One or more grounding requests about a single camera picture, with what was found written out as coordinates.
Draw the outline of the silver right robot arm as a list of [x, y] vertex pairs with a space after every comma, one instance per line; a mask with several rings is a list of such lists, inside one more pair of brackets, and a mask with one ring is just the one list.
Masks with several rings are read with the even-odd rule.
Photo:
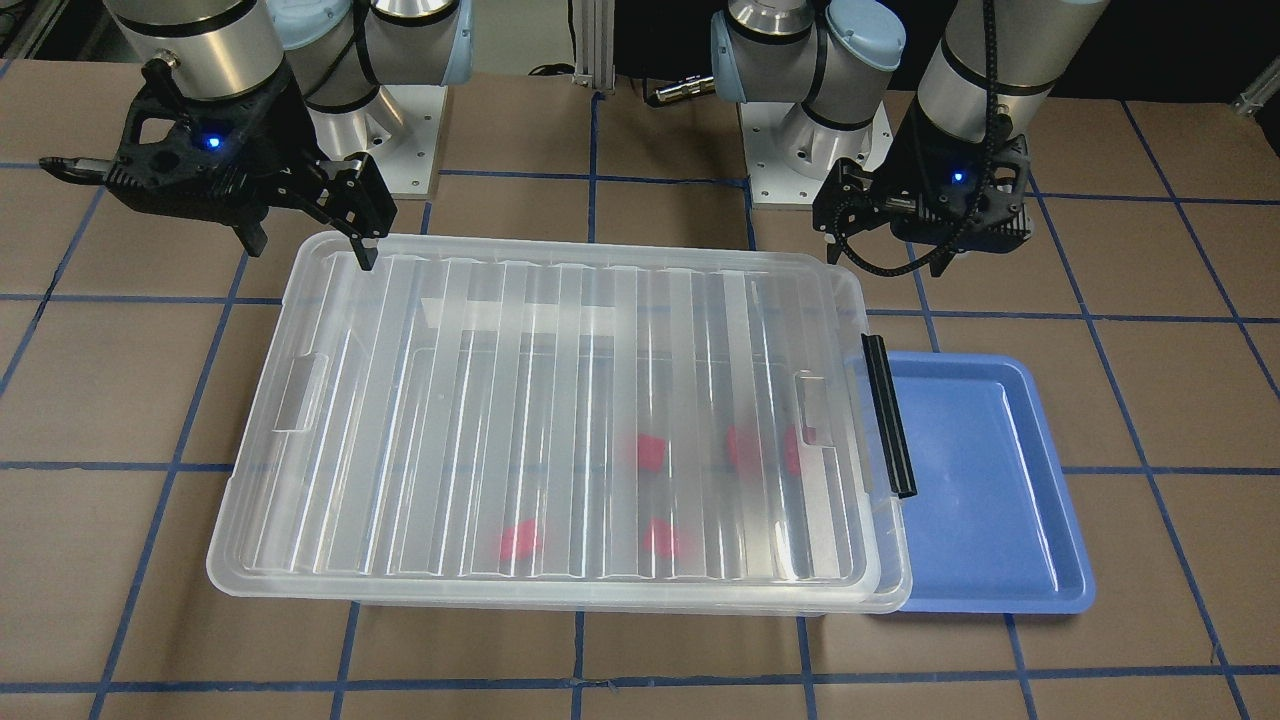
[[262, 227], [291, 209], [342, 233], [361, 269], [378, 259], [397, 205], [369, 117], [404, 132], [390, 86], [449, 86], [474, 67], [468, 1], [110, 1], [143, 60], [116, 151], [42, 158], [51, 177], [105, 188], [127, 208], [216, 223], [257, 258]]

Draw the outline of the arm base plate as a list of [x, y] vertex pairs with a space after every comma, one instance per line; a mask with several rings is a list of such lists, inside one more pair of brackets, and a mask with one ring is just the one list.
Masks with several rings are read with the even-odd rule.
[[311, 108], [308, 113], [319, 146], [330, 159], [366, 152], [375, 159], [396, 199], [430, 199], [448, 94], [443, 86], [383, 86], [361, 108]]
[[840, 159], [873, 172], [893, 138], [884, 104], [868, 126], [849, 132], [819, 126], [787, 102], [741, 104], [739, 119], [751, 202], [774, 210], [808, 209]]

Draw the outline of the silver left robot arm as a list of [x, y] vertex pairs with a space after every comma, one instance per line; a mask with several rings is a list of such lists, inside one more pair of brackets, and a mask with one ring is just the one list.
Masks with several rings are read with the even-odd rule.
[[820, 182], [812, 225], [829, 264], [937, 277], [1030, 238], [1027, 129], [1106, 8], [957, 3], [874, 169], [858, 151], [908, 42], [882, 3], [730, 1], [710, 23], [710, 67], [724, 100], [788, 105], [781, 143]]

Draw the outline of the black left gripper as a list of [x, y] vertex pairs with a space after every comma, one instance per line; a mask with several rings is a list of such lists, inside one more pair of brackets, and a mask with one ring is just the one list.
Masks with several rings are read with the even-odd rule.
[[827, 263], [870, 265], [851, 237], [890, 225], [904, 242], [951, 254], [1007, 254], [1033, 233], [1025, 192], [1030, 154], [1009, 114], [996, 111], [995, 141], [951, 136], [911, 102], [884, 161], [872, 174], [836, 160], [812, 202], [812, 225], [827, 242]]

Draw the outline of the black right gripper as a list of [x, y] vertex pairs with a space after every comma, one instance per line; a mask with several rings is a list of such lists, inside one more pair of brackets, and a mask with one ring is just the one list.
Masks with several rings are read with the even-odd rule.
[[147, 60], [111, 158], [47, 156], [42, 170], [70, 184], [102, 186], [134, 211], [230, 227], [260, 258], [274, 208], [302, 211], [339, 231], [364, 272], [397, 205], [376, 158], [325, 160], [287, 61], [259, 86], [200, 100], [177, 85], [177, 61]]

